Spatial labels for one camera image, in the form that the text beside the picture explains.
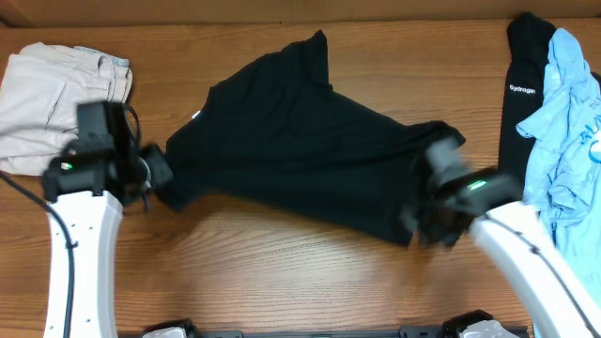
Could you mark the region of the black t-shirt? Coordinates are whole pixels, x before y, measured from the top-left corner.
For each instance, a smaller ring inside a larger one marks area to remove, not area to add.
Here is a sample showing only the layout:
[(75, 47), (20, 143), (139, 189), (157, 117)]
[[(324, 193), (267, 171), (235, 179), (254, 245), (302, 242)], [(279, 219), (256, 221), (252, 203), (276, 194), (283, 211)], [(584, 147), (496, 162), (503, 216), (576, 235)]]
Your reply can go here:
[(174, 210), (224, 193), (407, 245), (401, 211), (422, 192), (418, 161), (459, 139), (442, 121), (404, 125), (337, 93), (328, 41), (265, 54), (214, 85), (199, 115), (167, 141)]

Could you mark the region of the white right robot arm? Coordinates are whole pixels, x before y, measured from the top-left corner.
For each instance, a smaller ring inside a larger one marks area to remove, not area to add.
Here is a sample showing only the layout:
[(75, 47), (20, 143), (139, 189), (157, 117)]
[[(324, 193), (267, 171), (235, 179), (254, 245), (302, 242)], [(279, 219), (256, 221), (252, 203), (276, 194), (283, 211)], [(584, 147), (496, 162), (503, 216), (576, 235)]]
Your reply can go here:
[(516, 183), (487, 168), (423, 170), (405, 224), (423, 245), (468, 236), (497, 266), (545, 337), (597, 337), (600, 310), (557, 252)]

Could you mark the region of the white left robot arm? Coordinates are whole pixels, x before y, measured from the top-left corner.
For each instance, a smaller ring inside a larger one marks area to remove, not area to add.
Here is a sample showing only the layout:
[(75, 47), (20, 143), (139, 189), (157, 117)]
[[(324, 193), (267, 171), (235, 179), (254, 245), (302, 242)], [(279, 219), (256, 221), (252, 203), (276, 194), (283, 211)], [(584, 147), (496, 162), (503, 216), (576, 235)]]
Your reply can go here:
[(124, 207), (172, 176), (161, 149), (60, 155), (42, 176), (51, 231), (44, 334), (116, 337), (116, 238)]

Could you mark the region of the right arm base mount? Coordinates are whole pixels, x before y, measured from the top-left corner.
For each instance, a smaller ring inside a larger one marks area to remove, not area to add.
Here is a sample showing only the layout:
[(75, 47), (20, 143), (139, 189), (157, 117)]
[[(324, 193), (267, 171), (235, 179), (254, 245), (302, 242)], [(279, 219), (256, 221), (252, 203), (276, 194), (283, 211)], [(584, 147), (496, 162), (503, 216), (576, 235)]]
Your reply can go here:
[(504, 328), (493, 315), (475, 310), (442, 323), (438, 338), (518, 338)]

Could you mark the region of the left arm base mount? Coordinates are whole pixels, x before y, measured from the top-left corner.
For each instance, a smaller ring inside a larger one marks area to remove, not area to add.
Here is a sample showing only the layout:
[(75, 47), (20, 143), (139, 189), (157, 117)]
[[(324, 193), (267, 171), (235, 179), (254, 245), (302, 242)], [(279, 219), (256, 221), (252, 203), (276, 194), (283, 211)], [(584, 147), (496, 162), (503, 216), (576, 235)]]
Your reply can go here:
[(146, 329), (142, 338), (200, 338), (199, 329), (189, 319), (162, 322)]

